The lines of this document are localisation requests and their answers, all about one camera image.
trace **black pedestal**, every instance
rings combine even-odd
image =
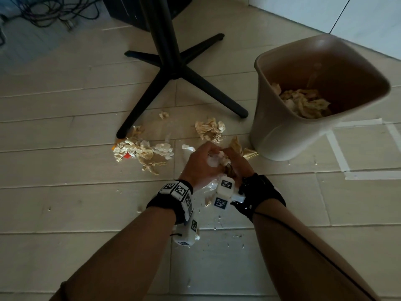
[[[171,79],[183,78],[187,80],[238,114],[239,117],[246,118],[248,116],[246,109],[187,66],[189,62],[214,43],[222,40],[224,34],[217,34],[180,53],[167,1],[140,0],[140,3],[159,55],[134,52],[132,50],[127,51],[125,55],[156,65],[160,67],[160,71],[118,130],[117,138],[123,139],[126,137],[138,117]]]

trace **trash can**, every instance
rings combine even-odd
[[[264,157],[286,161],[353,112],[379,101],[390,90],[388,80],[339,38],[323,34],[269,50],[255,61],[258,103],[250,133]],[[332,115],[306,119],[289,110],[274,92],[317,89],[330,102]]]

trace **forearm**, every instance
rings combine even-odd
[[[171,209],[146,209],[68,279],[69,300],[142,300],[158,270],[175,221]],[[57,293],[51,300],[61,299]]]
[[[279,219],[300,233],[371,296],[374,291],[333,248],[293,216],[280,202],[262,202],[255,212]],[[258,242],[271,279],[280,298],[286,300],[368,300],[344,275],[316,250],[283,225],[258,214],[253,215]]]

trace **tile floor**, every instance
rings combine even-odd
[[[257,95],[255,58],[319,34],[232,0],[193,0],[174,27],[182,50],[218,32],[226,34],[190,67],[250,116],[240,120],[186,81],[171,81],[138,120],[148,140],[171,133],[176,155],[159,176],[142,172],[136,161],[117,163],[111,152],[127,111],[157,72],[123,53],[155,52],[150,34],[117,21],[101,22],[46,57],[0,76],[1,301],[47,300],[137,216],[154,190],[178,177],[184,166],[182,144],[202,143],[195,120],[216,117],[227,126],[223,145],[232,135],[249,145]],[[393,88],[385,101],[346,120],[382,118],[401,131],[401,63],[351,46]],[[157,116],[162,109],[170,113],[164,121]],[[338,128],[334,135],[351,170],[401,168],[400,147],[384,124]],[[325,136],[289,162],[256,157],[251,164],[380,296],[401,300],[399,180],[346,181]],[[168,246],[147,300],[278,300],[252,224],[233,210],[219,222],[201,198],[197,204],[200,241],[190,249]]]

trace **left hand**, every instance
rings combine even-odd
[[[189,182],[194,191],[203,188],[224,172],[224,167],[210,167],[207,163],[209,153],[218,154],[222,149],[212,142],[205,142],[191,154],[179,179]]]

